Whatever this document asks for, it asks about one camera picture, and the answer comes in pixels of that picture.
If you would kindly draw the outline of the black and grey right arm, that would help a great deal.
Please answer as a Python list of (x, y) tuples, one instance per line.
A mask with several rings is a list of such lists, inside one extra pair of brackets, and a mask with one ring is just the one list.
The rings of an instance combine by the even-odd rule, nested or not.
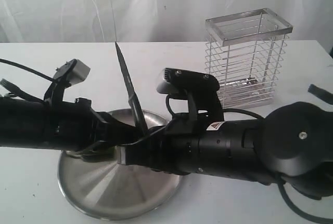
[(267, 117), (177, 117), (118, 148), (118, 162), (157, 171), (286, 182), (312, 198), (332, 195), (332, 113), (306, 102)]

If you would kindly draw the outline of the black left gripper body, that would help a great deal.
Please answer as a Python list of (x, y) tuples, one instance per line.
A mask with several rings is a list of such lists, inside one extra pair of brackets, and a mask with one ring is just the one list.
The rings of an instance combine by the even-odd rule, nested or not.
[(92, 145), (98, 118), (91, 105), (91, 100), (77, 98), (47, 108), (42, 148), (76, 152)]

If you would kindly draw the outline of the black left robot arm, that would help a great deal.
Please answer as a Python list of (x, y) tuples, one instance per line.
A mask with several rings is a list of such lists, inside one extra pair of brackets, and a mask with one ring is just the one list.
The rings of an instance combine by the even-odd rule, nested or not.
[(123, 123), (107, 112), (96, 112), (91, 101), (32, 102), (1, 98), (1, 147), (89, 153), (132, 144), (148, 135), (145, 121)]

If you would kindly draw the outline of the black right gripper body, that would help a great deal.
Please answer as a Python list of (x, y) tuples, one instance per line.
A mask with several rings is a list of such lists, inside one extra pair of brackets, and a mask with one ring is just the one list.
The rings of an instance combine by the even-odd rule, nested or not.
[(162, 168), (176, 175), (207, 175), (205, 137), (208, 120), (171, 120), (160, 144)]

